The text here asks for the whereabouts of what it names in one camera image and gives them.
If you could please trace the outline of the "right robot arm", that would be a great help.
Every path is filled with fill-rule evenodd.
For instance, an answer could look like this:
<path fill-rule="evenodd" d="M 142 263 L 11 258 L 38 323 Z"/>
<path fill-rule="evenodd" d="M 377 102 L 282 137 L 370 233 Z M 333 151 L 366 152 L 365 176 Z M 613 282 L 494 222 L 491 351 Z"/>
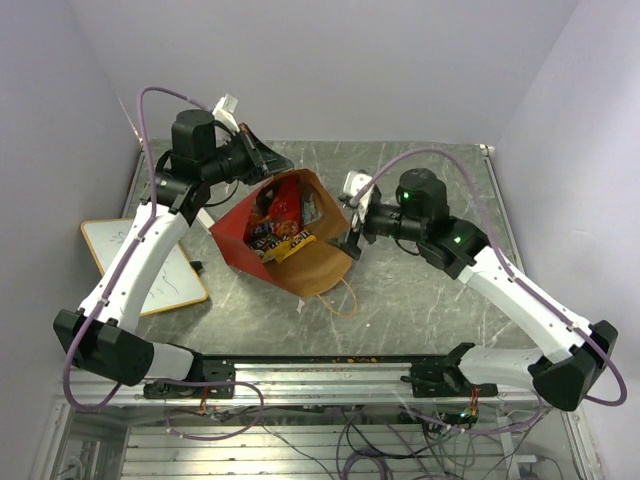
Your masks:
<path fill-rule="evenodd" d="M 563 411 L 587 399 L 606 367 L 617 330 L 562 306 L 493 248 L 480 228 L 451 215 L 446 186 L 432 171 L 404 172 L 395 204 L 382 202 L 378 188 L 366 192 L 349 229 L 328 243 L 357 260 L 359 240 L 374 243 L 381 237 L 414 243 L 419 257 L 482 294 L 535 344 L 532 349 L 489 349 L 463 342 L 440 358 L 434 373 L 416 366 L 405 376 L 415 396 L 436 388 L 459 396 L 492 384 L 530 390 Z"/>

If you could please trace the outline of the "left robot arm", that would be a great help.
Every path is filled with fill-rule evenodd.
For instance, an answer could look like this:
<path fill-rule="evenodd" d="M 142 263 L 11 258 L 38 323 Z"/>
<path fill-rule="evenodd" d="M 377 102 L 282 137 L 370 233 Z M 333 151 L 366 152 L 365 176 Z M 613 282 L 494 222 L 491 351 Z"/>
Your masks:
<path fill-rule="evenodd" d="M 171 147 L 154 163 L 116 257 L 80 306 L 60 310 L 54 320 L 54 332 L 66 352 L 66 374 L 77 367 L 126 386 L 159 379 L 182 397 L 202 389 L 201 354 L 136 334 L 144 301 L 166 258 L 209 202 L 212 186 L 255 185 L 293 167 L 246 124 L 217 145 L 215 130 L 221 124 L 204 110 L 177 115 Z"/>

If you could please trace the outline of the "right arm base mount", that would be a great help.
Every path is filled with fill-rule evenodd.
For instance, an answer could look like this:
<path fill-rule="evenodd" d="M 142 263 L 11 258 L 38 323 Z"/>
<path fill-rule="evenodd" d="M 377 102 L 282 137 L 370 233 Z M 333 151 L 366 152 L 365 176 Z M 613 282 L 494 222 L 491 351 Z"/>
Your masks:
<path fill-rule="evenodd" d="M 459 364 L 475 345 L 463 342 L 447 355 L 429 355 L 413 362 L 409 373 L 402 375 L 400 381 L 409 384 L 414 398 L 496 397 L 499 393 L 496 384 L 471 383 L 460 371 Z"/>

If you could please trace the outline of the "purple m&m pack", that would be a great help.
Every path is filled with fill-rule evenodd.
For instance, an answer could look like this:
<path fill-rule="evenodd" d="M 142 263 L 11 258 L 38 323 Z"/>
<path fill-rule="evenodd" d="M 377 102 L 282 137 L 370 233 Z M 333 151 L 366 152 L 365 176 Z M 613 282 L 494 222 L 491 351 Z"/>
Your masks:
<path fill-rule="evenodd" d="M 277 224 L 265 221 L 257 224 L 250 232 L 248 245 L 253 250 L 266 252 L 275 248 L 281 242 L 277 235 Z"/>

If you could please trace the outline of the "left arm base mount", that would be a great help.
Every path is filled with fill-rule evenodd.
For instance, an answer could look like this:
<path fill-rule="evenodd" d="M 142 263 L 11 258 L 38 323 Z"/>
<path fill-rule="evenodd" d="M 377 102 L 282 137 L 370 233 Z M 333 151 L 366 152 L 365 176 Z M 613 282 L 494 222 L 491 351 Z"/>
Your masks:
<path fill-rule="evenodd" d="M 185 380 L 157 379 L 143 388 L 146 400 L 187 400 L 203 398 L 231 399 L 236 379 L 234 365 L 228 360 L 201 357 L 195 360 Z"/>

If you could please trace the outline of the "red candy bag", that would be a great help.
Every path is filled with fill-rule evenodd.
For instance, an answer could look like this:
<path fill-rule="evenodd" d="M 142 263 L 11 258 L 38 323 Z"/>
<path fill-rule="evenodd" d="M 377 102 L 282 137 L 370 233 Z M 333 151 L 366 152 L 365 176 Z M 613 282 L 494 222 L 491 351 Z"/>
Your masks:
<path fill-rule="evenodd" d="M 288 176 L 264 188 L 256 197 L 259 225 L 278 238 L 293 236 L 301 230 L 302 205 L 299 182 Z"/>

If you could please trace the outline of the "red paper bag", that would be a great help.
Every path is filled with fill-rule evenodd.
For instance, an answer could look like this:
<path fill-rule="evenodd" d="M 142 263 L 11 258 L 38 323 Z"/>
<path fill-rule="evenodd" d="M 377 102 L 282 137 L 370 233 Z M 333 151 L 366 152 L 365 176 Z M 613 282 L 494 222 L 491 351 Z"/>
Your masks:
<path fill-rule="evenodd" d="M 308 169 L 260 185 L 210 227 L 227 265 L 300 298 L 346 282 L 347 254 L 328 241 L 347 221 L 319 177 Z"/>

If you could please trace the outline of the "white blue snack wrapper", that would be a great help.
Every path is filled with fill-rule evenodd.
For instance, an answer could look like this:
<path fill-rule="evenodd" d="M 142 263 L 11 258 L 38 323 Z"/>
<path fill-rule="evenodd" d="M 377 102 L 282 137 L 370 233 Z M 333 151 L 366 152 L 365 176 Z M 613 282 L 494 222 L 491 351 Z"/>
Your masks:
<path fill-rule="evenodd" d="M 306 198 L 301 200 L 301 222 L 302 226 L 306 227 L 318 220 L 323 216 L 322 211 L 319 209 L 316 198 L 313 193 L 309 193 Z"/>

